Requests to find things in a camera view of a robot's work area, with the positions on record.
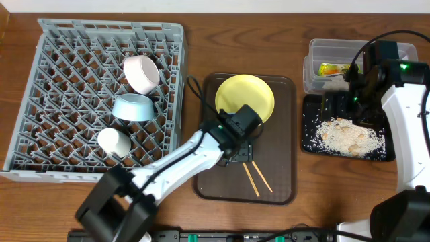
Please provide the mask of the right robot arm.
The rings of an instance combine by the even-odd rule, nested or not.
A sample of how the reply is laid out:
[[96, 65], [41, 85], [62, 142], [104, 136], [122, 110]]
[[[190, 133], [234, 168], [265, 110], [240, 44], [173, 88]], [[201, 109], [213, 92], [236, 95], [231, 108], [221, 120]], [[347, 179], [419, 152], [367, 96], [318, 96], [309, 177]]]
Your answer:
[[397, 193], [376, 205], [368, 219], [338, 224], [346, 234], [373, 241], [429, 240], [429, 65], [386, 59], [351, 81], [349, 91], [323, 95], [321, 118], [357, 126], [389, 125], [397, 166]]

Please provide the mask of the yellow plate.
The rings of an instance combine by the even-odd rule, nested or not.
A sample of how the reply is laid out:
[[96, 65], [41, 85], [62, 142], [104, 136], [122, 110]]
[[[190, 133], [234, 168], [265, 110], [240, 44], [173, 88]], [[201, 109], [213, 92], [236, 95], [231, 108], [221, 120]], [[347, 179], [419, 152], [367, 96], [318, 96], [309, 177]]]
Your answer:
[[275, 97], [264, 80], [245, 74], [229, 77], [216, 91], [215, 106], [218, 112], [224, 110], [234, 114], [245, 104], [266, 122], [273, 114]]

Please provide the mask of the pink bowl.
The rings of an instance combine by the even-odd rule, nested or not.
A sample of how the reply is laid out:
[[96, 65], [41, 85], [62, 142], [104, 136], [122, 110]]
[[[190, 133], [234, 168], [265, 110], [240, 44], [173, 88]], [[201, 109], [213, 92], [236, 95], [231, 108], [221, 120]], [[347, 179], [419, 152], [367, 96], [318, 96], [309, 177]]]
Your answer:
[[133, 90], [142, 95], [149, 94], [160, 81], [156, 64], [145, 55], [126, 58], [124, 74]]

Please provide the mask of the light blue bowl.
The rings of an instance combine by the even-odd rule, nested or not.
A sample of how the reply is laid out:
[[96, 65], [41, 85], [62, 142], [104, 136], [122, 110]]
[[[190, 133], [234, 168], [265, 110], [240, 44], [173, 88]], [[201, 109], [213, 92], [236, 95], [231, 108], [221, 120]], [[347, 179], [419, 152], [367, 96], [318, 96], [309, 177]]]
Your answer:
[[154, 103], [149, 97], [140, 94], [118, 95], [112, 108], [112, 115], [127, 121], [149, 121], [155, 117]]

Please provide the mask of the rice and food scraps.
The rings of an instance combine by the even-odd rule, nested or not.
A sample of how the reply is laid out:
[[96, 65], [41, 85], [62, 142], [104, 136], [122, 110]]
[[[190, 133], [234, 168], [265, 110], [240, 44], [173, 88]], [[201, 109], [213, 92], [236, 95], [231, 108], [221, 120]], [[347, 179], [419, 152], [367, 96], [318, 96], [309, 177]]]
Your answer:
[[314, 120], [304, 127], [302, 141], [308, 152], [364, 159], [386, 158], [386, 137], [383, 130], [377, 132], [356, 126], [346, 119]]

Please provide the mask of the green snack wrapper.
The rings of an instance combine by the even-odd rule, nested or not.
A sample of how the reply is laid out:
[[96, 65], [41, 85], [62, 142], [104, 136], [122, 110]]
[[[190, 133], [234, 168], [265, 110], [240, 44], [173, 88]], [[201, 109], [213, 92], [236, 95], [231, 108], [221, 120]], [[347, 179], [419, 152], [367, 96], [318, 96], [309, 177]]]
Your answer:
[[318, 70], [318, 75], [322, 77], [333, 77], [345, 75], [350, 68], [350, 64], [322, 63]]

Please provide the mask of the white cup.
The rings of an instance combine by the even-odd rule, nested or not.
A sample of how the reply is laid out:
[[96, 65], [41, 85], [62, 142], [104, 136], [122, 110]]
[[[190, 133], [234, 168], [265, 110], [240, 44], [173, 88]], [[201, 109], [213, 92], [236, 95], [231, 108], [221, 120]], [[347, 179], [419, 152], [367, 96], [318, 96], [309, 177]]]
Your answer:
[[97, 142], [107, 154], [125, 157], [131, 149], [128, 136], [114, 128], [105, 128], [97, 136]]

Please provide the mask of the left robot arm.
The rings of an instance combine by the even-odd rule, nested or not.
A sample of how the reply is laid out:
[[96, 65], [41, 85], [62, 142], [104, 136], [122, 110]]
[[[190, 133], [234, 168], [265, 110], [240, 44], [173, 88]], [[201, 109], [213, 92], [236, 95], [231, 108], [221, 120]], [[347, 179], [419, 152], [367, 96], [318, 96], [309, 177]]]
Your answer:
[[178, 149], [145, 167], [109, 169], [78, 208], [75, 218], [95, 241], [146, 241], [159, 204], [194, 175], [237, 150], [260, 125], [256, 114], [206, 121]]

